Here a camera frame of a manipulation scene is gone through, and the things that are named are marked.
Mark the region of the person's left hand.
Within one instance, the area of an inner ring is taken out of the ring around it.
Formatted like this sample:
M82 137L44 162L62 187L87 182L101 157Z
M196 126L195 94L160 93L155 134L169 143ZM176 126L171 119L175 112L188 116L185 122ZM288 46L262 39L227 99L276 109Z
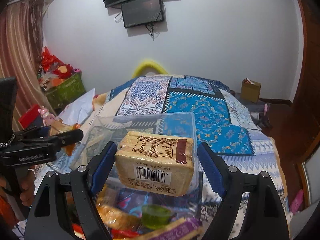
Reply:
M35 191L35 174L32 170L28 170L27 175L22 179L21 182L21 194L20 200L24 206L30 207L34 201L34 191Z

